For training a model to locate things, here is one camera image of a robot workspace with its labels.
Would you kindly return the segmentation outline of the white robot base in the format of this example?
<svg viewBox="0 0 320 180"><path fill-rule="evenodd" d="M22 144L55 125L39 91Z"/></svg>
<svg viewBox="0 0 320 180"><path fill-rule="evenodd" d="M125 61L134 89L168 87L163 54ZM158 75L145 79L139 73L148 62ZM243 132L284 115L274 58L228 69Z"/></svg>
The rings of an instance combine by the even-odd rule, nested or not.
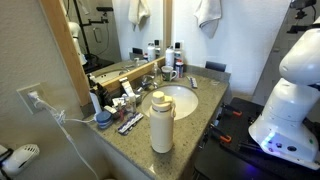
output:
<svg viewBox="0 0 320 180"><path fill-rule="evenodd" d="M262 113L249 126L251 138L272 156L317 170L318 140L303 120L319 99L320 26L312 25L279 65L280 80Z"/></svg>

